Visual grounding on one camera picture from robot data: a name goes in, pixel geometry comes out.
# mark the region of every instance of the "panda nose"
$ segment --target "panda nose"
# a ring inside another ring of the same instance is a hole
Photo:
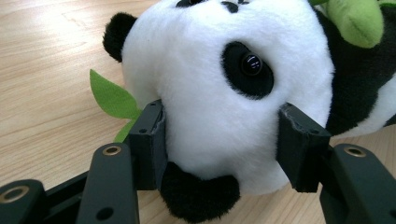
[[[238,5],[232,2],[221,2],[231,13],[238,12]]]

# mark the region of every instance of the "panda plush toy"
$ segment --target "panda plush toy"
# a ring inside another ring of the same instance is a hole
[[[383,34],[368,48],[345,41],[325,7],[307,0],[162,0],[139,18],[115,15],[104,46],[122,64],[125,89],[141,108],[164,105],[160,192],[171,214],[201,222],[240,193],[283,187],[285,103],[334,136],[394,124],[396,10],[379,11]]]

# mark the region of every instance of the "wooden table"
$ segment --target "wooden table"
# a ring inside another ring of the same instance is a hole
[[[126,120],[106,115],[92,97],[91,68],[121,84],[120,65],[102,47],[119,11],[139,16],[157,1],[4,0],[0,3],[0,186],[34,178],[50,189],[89,169],[92,153]],[[396,175],[396,128],[332,141],[370,148]],[[139,192],[142,223],[171,217],[157,191]],[[211,223],[324,223],[318,195],[290,186],[244,196]]]

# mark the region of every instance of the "white fur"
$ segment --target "white fur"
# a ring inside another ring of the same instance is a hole
[[[234,175],[243,193],[272,192],[288,179],[276,162],[277,111],[297,105],[325,125],[332,98],[327,40],[306,0],[252,0],[229,13],[220,1],[176,8],[162,0],[134,24],[122,59],[140,107],[162,99],[167,151],[203,179]],[[250,100],[227,83],[225,45],[239,41],[274,71],[275,86]]]
[[[353,137],[380,130],[386,122],[396,114],[396,74],[378,91],[378,98],[373,110],[367,119],[360,122],[357,127],[341,133],[336,138]]]

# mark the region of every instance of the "panda face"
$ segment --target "panda face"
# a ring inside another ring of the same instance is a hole
[[[137,19],[122,50],[125,88],[141,107],[163,100],[169,160],[185,172],[276,190],[287,182],[276,162],[280,106],[321,125],[329,113],[318,19],[305,0],[188,3],[162,0]]]

